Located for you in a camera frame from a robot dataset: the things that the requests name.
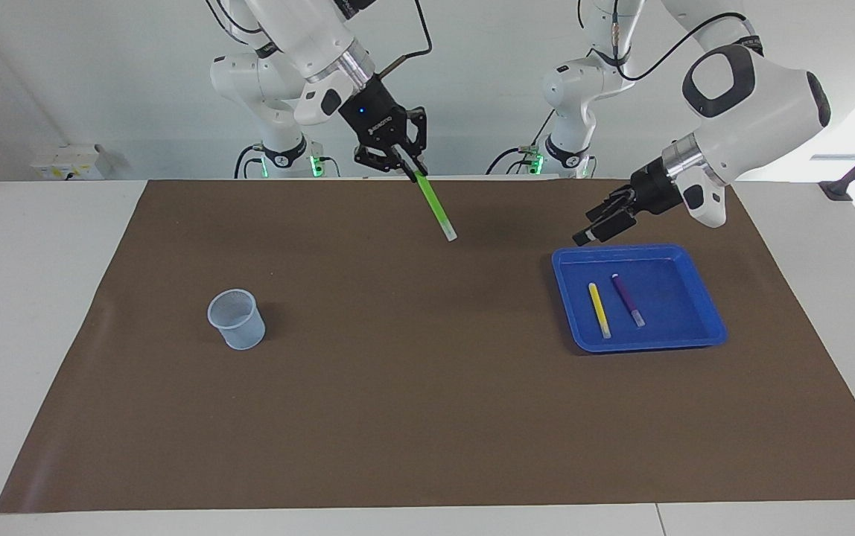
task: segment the robotiq logo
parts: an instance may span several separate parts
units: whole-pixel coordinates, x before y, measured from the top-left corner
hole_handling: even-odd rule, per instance
[[[390,115],[387,116],[387,118],[382,119],[377,125],[375,125],[369,129],[369,135],[374,135],[374,133],[379,131],[380,128],[382,128],[384,125],[389,124],[393,120],[394,120],[394,118]]]

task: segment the plastic cup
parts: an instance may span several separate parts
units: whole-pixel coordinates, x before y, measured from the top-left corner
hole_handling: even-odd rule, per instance
[[[265,337],[255,296],[243,289],[223,292],[209,303],[209,323],[233,350],[250,350]]]

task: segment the cup rim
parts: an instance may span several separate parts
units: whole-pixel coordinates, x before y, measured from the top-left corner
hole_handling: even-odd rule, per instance
[[[248,296],[251,308],[249,309],[249,312],[246,315],[246,318],[240,320],[240,322],[235,323],[234,325],[227,325],[227,326],[216,325],[216,322],[214,322],[214,320],[212,319],[212,306],[216,305],[216,302],[218,302],[220,298],[223,298],[224,296],[227,296],[229,294],[233,294],[236,292]],[[216,298],[213,298],[212,301],[209,302],[209,309],[206,310],[206,318],[209,319],[210,325],[212,325],[216,329],[224,329],[224,330],[236,329],[237,327],[244,325],[244,323],[249,322],[252,319],[252,316],[255,315],[255,312],[257,309],[258,309],[258,305],[255,301],[255,296],[252,296],[252,293],[250,291],[247,291],[246,289],[241,289],[241,288],[230,288],[229,290],[226,290],[226,291],[220,293],[219,296],[216,296]]]

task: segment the table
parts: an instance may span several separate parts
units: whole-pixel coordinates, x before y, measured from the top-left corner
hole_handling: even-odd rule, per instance
[[[0,491],[144,186],[0,183]],[[735,188],[855,396],[854,207],[831,203],[815,185]],[[200,534],[214,527],[273,534],[845,534],[855,527],[855,502],[0,516],[0,533],[83,527]]]

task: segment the yellow marker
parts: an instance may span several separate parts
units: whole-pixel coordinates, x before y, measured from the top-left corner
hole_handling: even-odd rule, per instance
[[[600,299],[600,290],[597,284],[590,284],[590,298],[594,299],[594,309],[597,310],[597,320],[600,322],[600,329],[603,331],[603,339],[612,339],[612,333],[609,333],[609,322],[606,319],[606,310],[603,309],[603,301]]]

